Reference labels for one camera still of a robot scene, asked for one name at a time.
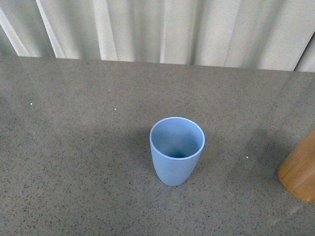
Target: wooden object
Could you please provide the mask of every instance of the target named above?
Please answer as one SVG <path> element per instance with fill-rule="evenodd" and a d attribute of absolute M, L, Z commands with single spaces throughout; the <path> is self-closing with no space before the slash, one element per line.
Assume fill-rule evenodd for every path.
<path fill-rule="evenodd" d="M 281 163 L 278 176 L 295 197 L 315 203 L 315 128 Z"/>

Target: white curtain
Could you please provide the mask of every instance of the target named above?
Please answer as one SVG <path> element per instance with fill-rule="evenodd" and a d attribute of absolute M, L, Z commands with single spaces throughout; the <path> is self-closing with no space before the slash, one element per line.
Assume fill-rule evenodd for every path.
<path fill-rule="evenodd" d="M 0 53 L 315 71 L 314 0 L 0 0 Z"/>

